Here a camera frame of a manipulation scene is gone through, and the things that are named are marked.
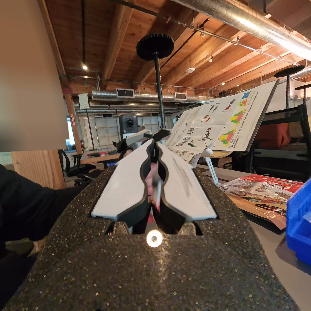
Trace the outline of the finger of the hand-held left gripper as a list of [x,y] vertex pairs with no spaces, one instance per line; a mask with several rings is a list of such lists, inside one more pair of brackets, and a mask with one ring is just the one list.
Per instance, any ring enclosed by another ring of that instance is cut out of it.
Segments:
[[169,137],[170,135],[171,135],[170,129],[161,129],[156,134],[154,134],[152,138],[155,142],[159,142]]
[[152,138],[152,132],[150,130],[141,130],[132,135],[126,136],[125,142],[127,146],[141,146],[142,142],[146,139]]

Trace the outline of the grey red yellow toy assembly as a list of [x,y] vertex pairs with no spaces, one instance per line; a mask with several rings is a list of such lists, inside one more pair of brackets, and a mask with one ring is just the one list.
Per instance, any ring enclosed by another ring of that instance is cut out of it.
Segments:
[[156,223],[156,218],[160,215],[162,184],[163,181],[161,179],[153,181],[152,193],[149,196],[149,204],[151,205],[151,210],[147,221],[148,224]]

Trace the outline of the person's left forearm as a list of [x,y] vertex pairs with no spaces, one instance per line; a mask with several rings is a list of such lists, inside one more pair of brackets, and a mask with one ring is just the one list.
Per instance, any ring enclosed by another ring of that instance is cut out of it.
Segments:
[[51,189],[0,166],[0,239],[7,241],[46,237],[59,216],[84,186]]

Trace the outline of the person's left hand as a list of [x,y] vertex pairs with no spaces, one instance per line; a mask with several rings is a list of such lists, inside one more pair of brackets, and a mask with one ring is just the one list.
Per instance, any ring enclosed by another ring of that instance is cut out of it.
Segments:
[[153,194],[154,184],[156,183],[157,176],[158,176],[158,163],[152,162],[150,165],[150,172],[145,178],[148,196],[151,196]]

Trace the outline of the cluttered background table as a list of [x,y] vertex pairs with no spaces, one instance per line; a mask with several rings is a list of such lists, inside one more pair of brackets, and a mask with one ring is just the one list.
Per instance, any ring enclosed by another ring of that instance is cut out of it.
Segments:
[[117,153],[116,148],[101,148],[99,150],[87,151],[83,154],[80,160],[80,164],[102,164],[104,169],[107,169],[109,166],[114,165],[120,154]]

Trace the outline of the black pole with toothed disc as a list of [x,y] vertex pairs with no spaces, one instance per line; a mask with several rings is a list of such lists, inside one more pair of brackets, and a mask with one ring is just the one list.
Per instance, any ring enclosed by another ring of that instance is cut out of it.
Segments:
[[301,85],[295,88],[295,91],[303,90],[303,104],[306,104],[306,89],[310,87],[311,87],[311,84],[305,84],[305,85]]
[[290,100],[290,77],[293,74],[296,74],[302,71],[305,68],[305,65],[297,65],[290,68],[283,69],[277,72],[274,77],[286,77],[286,109],[289,108],[289,100]]
[[145,61],[154,61],[158,102],[160,108],[161,128],[166,128],[164,105],[161,89],[161,75],[159,60],[171,55],[174,50],[174,40],[172,37],[163,33],[153,33],[146,35],[137,43],[138,56]]

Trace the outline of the black office chair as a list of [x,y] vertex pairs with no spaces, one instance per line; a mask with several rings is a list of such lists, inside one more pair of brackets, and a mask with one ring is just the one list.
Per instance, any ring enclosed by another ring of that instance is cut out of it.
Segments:
[[67,177],[75,177],[75,187],[86,187],[103,172],[97,169],[95,165],[81,164],[83,154],[73,155],[73,166],[64,150],[58,150],[61,169],[65,172]]

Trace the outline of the toy parts bag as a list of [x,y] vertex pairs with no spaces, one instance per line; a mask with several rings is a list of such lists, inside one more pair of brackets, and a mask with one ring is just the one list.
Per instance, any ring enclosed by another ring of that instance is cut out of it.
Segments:
[[286,228],[288,200],[303,182],[252,174],[220,185],[220,189],[241,210]]

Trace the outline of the wooden board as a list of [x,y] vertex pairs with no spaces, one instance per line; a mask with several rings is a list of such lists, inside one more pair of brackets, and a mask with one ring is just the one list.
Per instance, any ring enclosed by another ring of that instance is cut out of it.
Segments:
[[65,180],[57,150],[10,152],[14,170],[21,176],[52,189],[64,189]]

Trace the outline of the orange red cushion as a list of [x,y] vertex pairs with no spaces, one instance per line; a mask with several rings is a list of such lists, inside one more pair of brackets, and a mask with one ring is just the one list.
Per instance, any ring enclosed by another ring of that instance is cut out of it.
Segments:
[[290,143],[289,123],[261,125],[255,141],[259,141],[261,148],[278,148]]

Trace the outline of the blue plastic bin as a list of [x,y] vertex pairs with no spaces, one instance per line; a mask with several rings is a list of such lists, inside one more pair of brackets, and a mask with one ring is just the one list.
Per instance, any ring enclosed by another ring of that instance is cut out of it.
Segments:
[[311,179],[287,201],[286,241],[299,260],[311,264]]

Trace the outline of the slim silver air duct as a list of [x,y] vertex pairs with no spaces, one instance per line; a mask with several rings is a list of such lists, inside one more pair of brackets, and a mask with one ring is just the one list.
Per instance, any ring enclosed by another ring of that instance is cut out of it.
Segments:
[[[133,89],[115,89],[114,91],[92,91],[91,97],[96,101],[138,101],[138,102],[158,102],[158,93],[140,93]],[[186,93],[174,92],[162,94],[164,102],[205,102],[208,97],[187,95]]]

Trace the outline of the pale wooden stand with post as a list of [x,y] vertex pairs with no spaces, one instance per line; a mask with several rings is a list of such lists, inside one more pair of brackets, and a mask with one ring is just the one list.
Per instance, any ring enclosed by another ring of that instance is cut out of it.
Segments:
[[203,158],[216,158],[216,159],[219,159],[219,158],[227,157],[227,156],[229,156],[231,154],[232,154],[232,151],[219,151],[219,150],[213,151],[213,150],[211,150],[209,148],[206,148],[201,153],[201,157],[203,157]]

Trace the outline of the black metal frame rack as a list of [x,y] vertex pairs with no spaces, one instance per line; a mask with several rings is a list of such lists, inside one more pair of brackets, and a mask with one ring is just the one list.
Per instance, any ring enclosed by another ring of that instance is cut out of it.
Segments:
[[251,169],[268,175],[305,182],[311,175],[311,134],[307,106],[266,113],[261,125],[289,123],[289,144],[278,148],[261,148],[259,141],[251,147]]

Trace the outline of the large silver air duct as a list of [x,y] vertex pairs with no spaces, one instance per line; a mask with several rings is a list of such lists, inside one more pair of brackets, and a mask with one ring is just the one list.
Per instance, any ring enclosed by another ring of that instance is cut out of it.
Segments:
[[310,43],[239,1],[174,0],[174,2],[282,47],[303,59],[311,60]]

